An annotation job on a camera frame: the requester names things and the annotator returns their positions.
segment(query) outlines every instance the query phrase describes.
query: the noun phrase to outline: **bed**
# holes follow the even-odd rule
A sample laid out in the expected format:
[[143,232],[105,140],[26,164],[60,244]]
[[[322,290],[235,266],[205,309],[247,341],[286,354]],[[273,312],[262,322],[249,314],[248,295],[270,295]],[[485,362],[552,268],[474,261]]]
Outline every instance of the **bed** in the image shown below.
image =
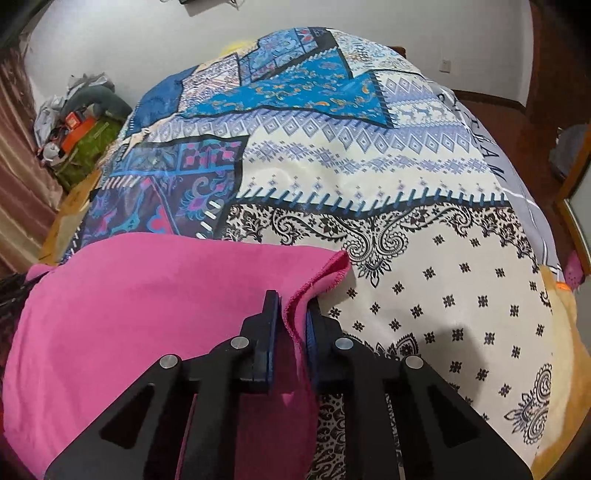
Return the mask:
[[[478,119],[388,47],[293,28],[172,75],[95,193],[64,261],[138,231],[346,250],[323,313],[377,355],[425,358],[536,478],[589,409],[548,222]],[[324,398],[309,479],[343,475],[344,442]]]

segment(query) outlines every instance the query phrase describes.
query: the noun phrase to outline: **pink towel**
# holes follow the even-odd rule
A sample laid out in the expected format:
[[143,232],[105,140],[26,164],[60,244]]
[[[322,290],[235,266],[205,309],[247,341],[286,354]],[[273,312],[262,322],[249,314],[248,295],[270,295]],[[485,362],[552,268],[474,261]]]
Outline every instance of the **pink towel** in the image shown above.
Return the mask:
[[271,395],[243,398],[240,480],[302,480],[317,403],[303,358],[307,302],[350,268],[344,252],[129,233],[83,248],[31,292],[4,377],[5,435],[42,478],[49,464],[154,361],[191,358],[237,335],[282,297]]

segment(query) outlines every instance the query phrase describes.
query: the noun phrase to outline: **wall-mounted object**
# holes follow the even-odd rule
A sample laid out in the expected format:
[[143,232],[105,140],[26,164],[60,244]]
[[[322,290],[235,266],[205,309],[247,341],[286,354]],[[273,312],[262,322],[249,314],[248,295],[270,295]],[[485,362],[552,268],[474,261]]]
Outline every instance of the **wall-mounted object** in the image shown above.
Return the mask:
[[591,274],[591,124],[587,125],[583,145],[556,198],[585,275]]

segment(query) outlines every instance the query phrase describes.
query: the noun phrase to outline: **paisley pattern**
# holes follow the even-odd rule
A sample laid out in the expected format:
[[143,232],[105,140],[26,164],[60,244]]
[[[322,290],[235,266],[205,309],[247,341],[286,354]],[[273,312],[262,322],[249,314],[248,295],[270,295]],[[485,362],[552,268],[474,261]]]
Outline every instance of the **paisley pattern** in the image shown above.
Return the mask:
[[513,422],[513,433],[523,432],[523,441],[528,445],[542,438],[550,405],[550,384],[552,365],[545,364],[538,372],[534,388],[521,394],[519,406],[506,413],[505,418]]
[[518,258],[529,258],[532,269],[537,268],[527,237],[515,227],[517,217],[511,208],[474,210],[441,203],[358,219],[271,209],[262,204],[249,207],[233,205],[222,237],[234,241],[250,237],[261,242],[262,230],[270,228],[279,236],[282,245],[295,245],[305,236],[316,236],[340,244],[349,254],[358,277],[369,279],[377,287],[380,278],[392,271],[392,260],[407,249],[408,233],[434,222],[448,225],[462,237],[467,236],[467,229],[477,225],[484,237],[496,235],[502,247],[513,245]]

